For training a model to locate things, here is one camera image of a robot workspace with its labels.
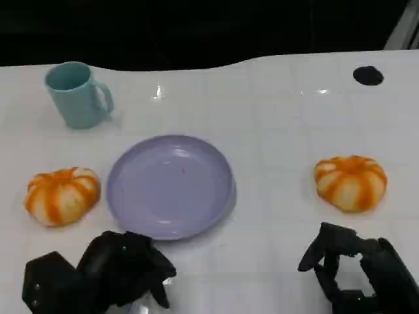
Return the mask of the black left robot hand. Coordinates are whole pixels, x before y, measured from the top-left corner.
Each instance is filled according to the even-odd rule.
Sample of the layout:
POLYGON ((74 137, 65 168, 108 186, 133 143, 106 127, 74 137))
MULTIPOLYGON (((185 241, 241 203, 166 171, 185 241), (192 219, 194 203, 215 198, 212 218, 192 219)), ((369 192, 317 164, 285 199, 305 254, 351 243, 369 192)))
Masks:
POLYGON ((153 246, 152 239, 133 232, 106 231, 85 250, 77 271, 95 289, 95 306, 105 313, 151 294, 170 307, 163 282, 176 276, 175 266, 153 246))

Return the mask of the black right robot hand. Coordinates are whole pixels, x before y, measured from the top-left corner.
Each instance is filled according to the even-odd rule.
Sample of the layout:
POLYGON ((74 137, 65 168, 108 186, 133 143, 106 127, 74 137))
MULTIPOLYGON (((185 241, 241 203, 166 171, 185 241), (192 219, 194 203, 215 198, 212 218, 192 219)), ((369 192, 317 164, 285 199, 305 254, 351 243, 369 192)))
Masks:
POLYGON ((303 255, 298 270, 314 270, 333 313, 418 313, 418 285, 385 238, 363 239, 355 230, 328 222, 303 255), (340 256, 361 255, 360 266, 374 289, 341 290, 335 280, 340 256))

